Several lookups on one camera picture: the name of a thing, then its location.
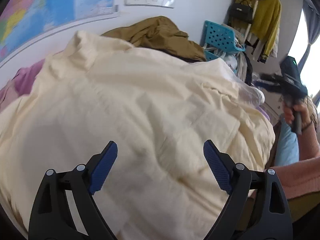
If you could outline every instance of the yellow sweater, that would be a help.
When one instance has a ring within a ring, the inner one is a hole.
[[[277,30],[280,25],[281,3],[279,0],[259,0],[258,8],[254,16],[253,24],[250,32],[256,35],[262,42],[265,43],[265,50],[263,54],[270,55],[273,45],[276,41]],[[244,28],[248,26],[247,23],[238,19],[232,19],[233,28]]]

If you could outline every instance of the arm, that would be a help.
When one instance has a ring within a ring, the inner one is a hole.
[[[320,146],[305,104],[294,106],[301,112],[302,135],[298,135],[300,161],[288,166],[273,167],[288,199],[320,191]],[[292,110],[284,106],[288,124],[294,120]]]
[[[301,113],[302,134],[298,135],[299,160],[308,160],[320,156],[320,146],[317,140],[316,131],[310,119],[308,107],[305,103],[294,106],[295,111]],[[283,104],[285,121],[290,125],[294,120],[292,110]]]

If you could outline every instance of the world map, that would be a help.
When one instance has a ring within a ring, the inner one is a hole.
[[[10,0],[0,16],[0,62],[32,38],[80,19],[112,14],[114,0]]]

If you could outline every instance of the bracelet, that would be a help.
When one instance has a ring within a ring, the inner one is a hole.
[[[308,129],[311,124],[312,124],[312,121],[305,128],[301,129],[301,131],[303,132],[304,130]]]

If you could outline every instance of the black handbag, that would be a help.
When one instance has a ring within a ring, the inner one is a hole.
[[[246,23],[253,23],[253,8],[250,6],[247,0],[243,0],[241,3],[234,3],[230,6],[229,14],[231,17],[244,21]]]

